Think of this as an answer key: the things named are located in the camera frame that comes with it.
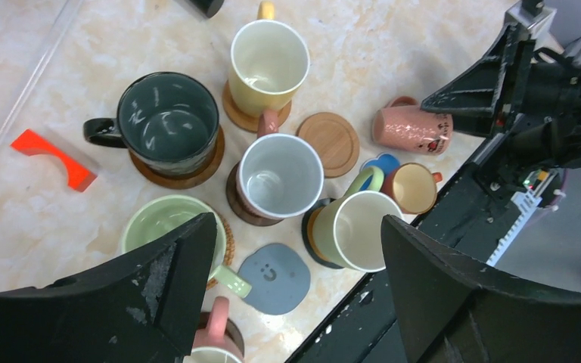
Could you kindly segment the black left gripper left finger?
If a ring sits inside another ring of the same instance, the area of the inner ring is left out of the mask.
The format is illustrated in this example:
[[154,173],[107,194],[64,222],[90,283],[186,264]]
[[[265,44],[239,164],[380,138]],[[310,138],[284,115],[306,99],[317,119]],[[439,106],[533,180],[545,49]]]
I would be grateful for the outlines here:
[[0,362],[181,362],[190,355],[218,223],[164,236],[43,288],[0,293]]

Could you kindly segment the small grey blue mug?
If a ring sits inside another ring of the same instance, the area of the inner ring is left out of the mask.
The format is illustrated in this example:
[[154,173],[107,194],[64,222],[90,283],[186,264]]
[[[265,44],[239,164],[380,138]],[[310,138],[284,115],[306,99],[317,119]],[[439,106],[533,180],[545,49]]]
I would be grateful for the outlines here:
[[377,111],[371,137],[388,148],[433,156],[446,151],[453,129],[451,115],[423,111],[414,98],[400,96]]

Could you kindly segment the light green mug front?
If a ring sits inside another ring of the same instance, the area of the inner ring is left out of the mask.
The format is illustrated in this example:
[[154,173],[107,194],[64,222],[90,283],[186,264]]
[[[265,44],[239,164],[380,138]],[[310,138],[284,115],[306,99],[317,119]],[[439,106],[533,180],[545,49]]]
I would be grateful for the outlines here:
[[[195,216],[210,212],[214,215],[218,213],[207,203],[185,195],[171,194],[152,200],[139,209],[126,225],[120,238],[121,252],[142,247]],[[244,298],[251,291],[251,285],[239,277],[244,285],[239,292],[232,293]]]

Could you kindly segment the small orange mug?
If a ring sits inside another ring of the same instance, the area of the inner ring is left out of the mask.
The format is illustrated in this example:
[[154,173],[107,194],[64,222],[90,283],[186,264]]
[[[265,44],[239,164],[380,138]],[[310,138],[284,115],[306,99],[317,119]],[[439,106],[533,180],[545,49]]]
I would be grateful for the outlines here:
[[420,163],[406,163],[384,180],[381,192],[392,198],[403,213],[419,215],[429,211],[437,201],[440,172],[431,172]]

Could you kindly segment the sage green mug back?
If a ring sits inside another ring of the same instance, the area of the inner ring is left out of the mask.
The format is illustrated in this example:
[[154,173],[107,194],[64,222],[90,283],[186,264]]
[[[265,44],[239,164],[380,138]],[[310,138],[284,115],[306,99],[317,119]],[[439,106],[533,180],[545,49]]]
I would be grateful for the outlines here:
[[384,172],[363,169],[342,197],[323,207],[312,228],[313,246],[324,260],[342,268],[379,272],[386,268],[381,242],[385,216],[403,217],[396,202],[380,192]]

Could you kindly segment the grey smiley silicone coaster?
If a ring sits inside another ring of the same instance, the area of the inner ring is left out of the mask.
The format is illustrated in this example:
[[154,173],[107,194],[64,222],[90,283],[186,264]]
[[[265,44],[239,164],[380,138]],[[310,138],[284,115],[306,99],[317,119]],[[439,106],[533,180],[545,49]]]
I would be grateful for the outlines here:
[[311,275],[295,250],[281,243],[267,244],[248,256],[238,274],[251,285],[243,301],[267,315],[284,315],[306,297]]

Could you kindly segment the dark walnut round coaster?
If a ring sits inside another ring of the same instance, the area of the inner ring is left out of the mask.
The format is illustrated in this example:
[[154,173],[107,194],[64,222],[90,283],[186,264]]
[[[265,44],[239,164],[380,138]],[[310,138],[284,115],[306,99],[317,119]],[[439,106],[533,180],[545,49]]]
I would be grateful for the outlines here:
[[247,209],[246,204],[241,199],[238,193],[238,166],[236,163],[228,175],[228,179],[225,186],[225,195],[228,201],[228,205],[231,207],[233,213],[250,225],[257,227],[269,227],[276,225],[281,222],[281,219],[269,219],[262,216],[258,216]]

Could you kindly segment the tan wooden round coaster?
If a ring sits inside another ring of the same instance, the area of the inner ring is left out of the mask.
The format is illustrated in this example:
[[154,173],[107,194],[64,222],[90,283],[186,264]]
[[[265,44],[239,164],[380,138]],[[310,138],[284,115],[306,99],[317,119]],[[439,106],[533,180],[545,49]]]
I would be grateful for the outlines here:
[[307,117],[299,126],[297,136],[315,149],[325,178],[347,174],[358,161],[359,137],[351,124],[336,113],[320,112]]

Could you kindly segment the brown mug white interior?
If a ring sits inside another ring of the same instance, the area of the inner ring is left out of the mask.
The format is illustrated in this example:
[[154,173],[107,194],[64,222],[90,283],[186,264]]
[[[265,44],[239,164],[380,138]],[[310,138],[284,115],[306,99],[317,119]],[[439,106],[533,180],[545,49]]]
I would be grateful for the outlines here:
[[246,211],[264,219],[300,216],[322,194],[325,174],[315,149],[296,135],[278,131],[278,114],[259,117],[256,140],[236,173],[237,196]]

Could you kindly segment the dark green mug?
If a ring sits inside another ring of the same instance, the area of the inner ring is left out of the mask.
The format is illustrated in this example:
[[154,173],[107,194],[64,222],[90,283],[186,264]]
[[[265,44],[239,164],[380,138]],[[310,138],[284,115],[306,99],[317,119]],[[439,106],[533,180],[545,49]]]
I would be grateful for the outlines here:
[[82,126],[88,143],[126,148],[156,173],[176,178],[204,167],[218,133],[219,110],[210,91],[169,71],[135,80],[120,96],[114,117]]

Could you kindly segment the yellow mug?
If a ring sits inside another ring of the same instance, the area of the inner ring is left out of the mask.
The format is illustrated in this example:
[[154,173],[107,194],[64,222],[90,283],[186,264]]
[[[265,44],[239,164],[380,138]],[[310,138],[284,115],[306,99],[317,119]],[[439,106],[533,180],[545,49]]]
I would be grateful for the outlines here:
[[257,18],[232,39],[230,61],[231,98],[242,113],[257,118],[291,102],[309,74],[310,54],[304,38],[275,19],[274,4],[261,1]]

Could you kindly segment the pink mug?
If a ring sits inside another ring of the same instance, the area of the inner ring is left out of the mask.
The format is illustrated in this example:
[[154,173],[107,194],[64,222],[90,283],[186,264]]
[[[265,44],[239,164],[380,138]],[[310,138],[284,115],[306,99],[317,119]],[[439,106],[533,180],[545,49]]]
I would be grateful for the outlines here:
[[241,363],[243,354],[234,340],[226,335],[229,300],[224,296],[215,298],[207,325],[194,335],[191,353],[183,363]]

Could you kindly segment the walnut grooved round coaster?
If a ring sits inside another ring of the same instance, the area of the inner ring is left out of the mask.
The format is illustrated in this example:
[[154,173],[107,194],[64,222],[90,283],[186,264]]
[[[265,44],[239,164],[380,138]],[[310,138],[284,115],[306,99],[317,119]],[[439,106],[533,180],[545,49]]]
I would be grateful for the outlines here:
[[[197,329],[198,330],[205,329],[209,318],[210,318],[209,312],[201,312]],[[238,329],[238,326],[230,318],[227,320],[226,323],[225,336],[230,338],[235,343],[235,345],[240,351],[241,356],[244,358],[245,357],[244,338],[240,330]]]

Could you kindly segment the dark wooden round coaster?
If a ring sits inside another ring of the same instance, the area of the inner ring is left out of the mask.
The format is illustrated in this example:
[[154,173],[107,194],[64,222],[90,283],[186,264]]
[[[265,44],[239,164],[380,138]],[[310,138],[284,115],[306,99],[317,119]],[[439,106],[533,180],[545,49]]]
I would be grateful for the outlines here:
[[225,135],[223,128],[220,126],[216,146],[214,147],[211,156],[204,162],[199,170],[191,174],[180,176],[161,175],[150,169],[146,163],[140,161],[140,159],[137,158],[131,151],[129,152],[129,157],[134,167],[148,181],[164,188],[182,190],[194,188],[211,178],[219,169],[224,153]]

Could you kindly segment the light brown round coaster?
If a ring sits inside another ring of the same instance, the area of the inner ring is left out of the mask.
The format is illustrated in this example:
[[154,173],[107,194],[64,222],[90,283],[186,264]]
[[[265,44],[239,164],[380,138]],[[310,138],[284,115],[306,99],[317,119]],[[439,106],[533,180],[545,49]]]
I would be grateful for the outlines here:
[[[222,91],[222,105],[228,118],[240,129],[247,132],[257,132],[259,118],[242,112],[233,101],[228,81],[225,82]],[[291,113],[292,101],[289,101],[278,111],[278,125],[283,125]]]

